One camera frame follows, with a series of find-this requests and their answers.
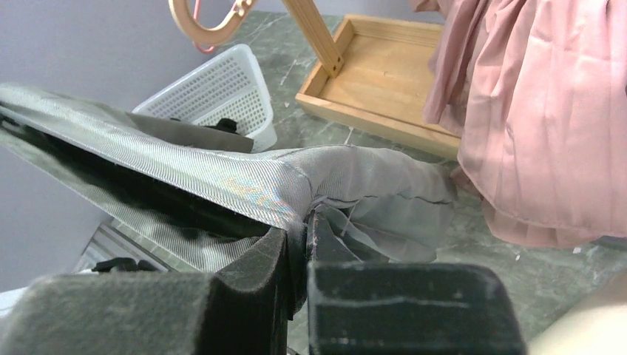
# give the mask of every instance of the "fiberglass cloth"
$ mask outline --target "fiberglass cloth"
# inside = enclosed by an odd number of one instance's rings
[[[431,261],[453,218],[456,191],[441,166],[389,149],[317,146],[259,154],[178,146],[130,126],[125,112],[15,84],[0,85],[0,113],[113,163],[163,181],[305,242],[305,218],[336,209],[343,237],[396,261]],[[235,260],[257,239],[207,249],[176,229],[146,226],[119,201],[79,193],[122,223],[204,271]]]
[[[627,1],[410,0],[446,18],[425,120],[501,239],[627,236]]]

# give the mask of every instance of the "gray marble table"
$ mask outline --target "gray marble table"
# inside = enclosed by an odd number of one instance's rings
[[[341,18],[325,17],[331,30]],[[316,56],[286,14],[252,13],[238,34],[224,47],[248,44],[257,57],[272,96],[274,125],[279,136],[275,149],[349,143],[391,148],[416,160],[454,166],[452,161],[305,114],[294,100],[316,62]],[[495,239],[481,214],[479,202],[462,195],[457,215],[442,236],[438,261],[473,263],[491,268],[503,280],[521,324],[531,339],[582,297],[627,267],[627,254],[600,246],[581,250],[523,248]],[[307,348],[307,315],[297,314],[290,326],[290,345]]]

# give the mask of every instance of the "plastic basket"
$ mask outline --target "plastic basket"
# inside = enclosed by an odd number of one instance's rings
[[[133,112],[202,126],[230,118],[237,122],[238,134],[254,140],[253,152],[262,152],[277,142],[270,94],[259,63],[245,44],[219,54]]]

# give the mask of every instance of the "woven fabric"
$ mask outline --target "woven fabric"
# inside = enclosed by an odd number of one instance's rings
[[[319,146],[259,154],[177,146],[128,124],[125,112],[42,89],[0,85],[0,114],[59,138],[110,162],[140,172],[288,231],[304,245],[306,216],[317,206],[344,214],[331,219],[339,235],[397,261],[430,261],[454,212],[448,172],[389,149]],[[89,186],[72,169],[15,135],[1,141],[51,172],[144,237],[203,271],[216,271],[241,255],[256,238],[205,235],[193,240],[163,216],[134,209]]]

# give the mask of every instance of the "pink fabric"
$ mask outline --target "pink fabric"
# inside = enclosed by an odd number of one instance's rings
[[[627,1],[410,0],[446,24],[427,122],[461,136],[452,178],[527,246],[627,236]]]

